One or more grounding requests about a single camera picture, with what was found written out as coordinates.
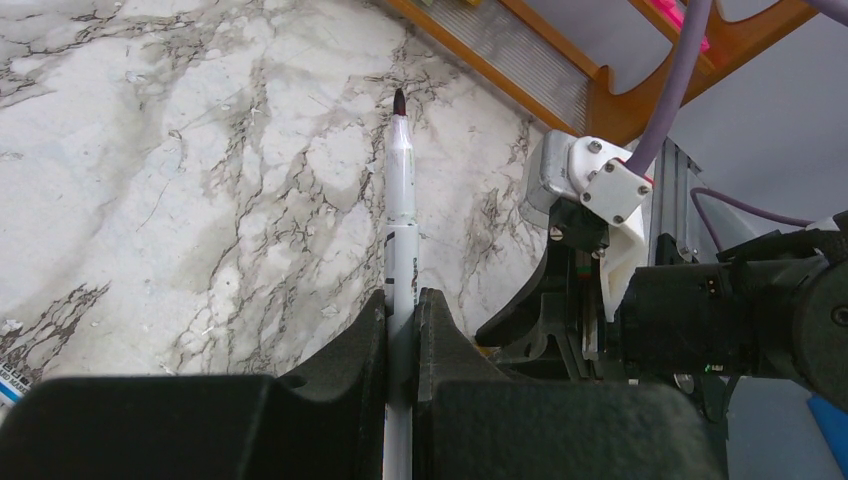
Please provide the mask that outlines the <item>white marker pen magenta end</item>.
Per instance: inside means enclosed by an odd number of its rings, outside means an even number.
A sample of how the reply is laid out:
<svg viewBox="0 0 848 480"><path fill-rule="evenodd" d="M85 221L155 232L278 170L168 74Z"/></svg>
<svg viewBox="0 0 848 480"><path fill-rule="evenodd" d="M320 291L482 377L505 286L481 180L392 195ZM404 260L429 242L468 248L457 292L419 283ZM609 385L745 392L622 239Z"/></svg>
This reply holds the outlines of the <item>white marker pen magenta end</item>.
<svg viewBox="0 0 848 480"><path fill-rule="evenodd" d="M14 406L29 392L31 381L8 363L1 364L1 403Z"/></svg>

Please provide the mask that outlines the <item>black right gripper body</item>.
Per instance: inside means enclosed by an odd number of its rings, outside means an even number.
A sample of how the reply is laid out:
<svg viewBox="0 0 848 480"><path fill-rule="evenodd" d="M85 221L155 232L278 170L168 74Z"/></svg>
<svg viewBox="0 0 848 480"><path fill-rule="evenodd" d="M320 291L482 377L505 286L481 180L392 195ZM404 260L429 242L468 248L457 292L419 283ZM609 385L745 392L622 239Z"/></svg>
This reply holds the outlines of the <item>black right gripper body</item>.
<svg viewBox="0 0 848 480"><path fill-rule="evenodd" d="M549 226L562 234L549 240L566 254L565 346L573 381L627 381L619 346L620 329L607 324L600 283L600 260L609 246L609 229L586 207L558 200L550 209Z"/></svg>

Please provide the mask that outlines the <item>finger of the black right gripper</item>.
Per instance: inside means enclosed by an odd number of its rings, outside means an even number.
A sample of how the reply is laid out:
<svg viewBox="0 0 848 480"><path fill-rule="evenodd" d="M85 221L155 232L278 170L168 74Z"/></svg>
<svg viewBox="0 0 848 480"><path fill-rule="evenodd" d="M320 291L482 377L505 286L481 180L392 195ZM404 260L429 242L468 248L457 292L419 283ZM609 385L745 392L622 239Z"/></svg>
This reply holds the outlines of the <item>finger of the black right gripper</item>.
<svg viewBox="0 0 848 480"><path fill-rule="evenodd" d="M576 291L573 254L545 254L518 293L474 334L487 359L516 381L575 381L567 333Z"/></svg>

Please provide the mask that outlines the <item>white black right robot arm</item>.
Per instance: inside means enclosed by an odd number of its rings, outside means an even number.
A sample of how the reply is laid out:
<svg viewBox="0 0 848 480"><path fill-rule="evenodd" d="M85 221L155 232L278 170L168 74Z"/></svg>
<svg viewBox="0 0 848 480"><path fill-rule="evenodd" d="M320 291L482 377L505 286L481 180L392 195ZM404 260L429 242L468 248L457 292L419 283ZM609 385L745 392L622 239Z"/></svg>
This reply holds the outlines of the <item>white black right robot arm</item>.
<svg viewBox="0 0 848 480"><path fill-rule="evenodd" d="M601 299L607 224L560 200L547 219L560 239L514 298L475 334L496 364L573 382L681 385L711 419L743 376L787 379L847 405L847 217L772 232L687 261L662 235L658 261L640 267L623 300Z"/></svg>

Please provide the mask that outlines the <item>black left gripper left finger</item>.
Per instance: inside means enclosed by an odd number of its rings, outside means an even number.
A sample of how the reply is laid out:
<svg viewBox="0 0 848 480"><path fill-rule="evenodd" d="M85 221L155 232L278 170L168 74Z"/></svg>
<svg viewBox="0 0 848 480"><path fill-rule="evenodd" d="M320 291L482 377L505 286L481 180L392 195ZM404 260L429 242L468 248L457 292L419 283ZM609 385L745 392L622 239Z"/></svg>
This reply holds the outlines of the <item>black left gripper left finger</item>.
<svg viewBox="0 0 848 480"><path fill-rule="evenodd" d="M5 479L378 479L386 314L356 319L279 376L71 377L1 427Z"/></svg>

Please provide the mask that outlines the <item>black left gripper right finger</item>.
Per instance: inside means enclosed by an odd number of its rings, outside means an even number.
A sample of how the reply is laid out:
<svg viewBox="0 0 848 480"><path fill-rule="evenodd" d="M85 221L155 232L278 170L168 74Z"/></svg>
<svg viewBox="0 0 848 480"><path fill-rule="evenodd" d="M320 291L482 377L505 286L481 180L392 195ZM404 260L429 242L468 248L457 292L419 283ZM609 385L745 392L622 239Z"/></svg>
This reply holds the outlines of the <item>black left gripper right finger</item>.
<svg viewBox="0 0 848 480"><path fill-rule="evenodd" d="M413 420L417 479L721 479L690 402L664 385L512 379L425 288Z"/></svg>

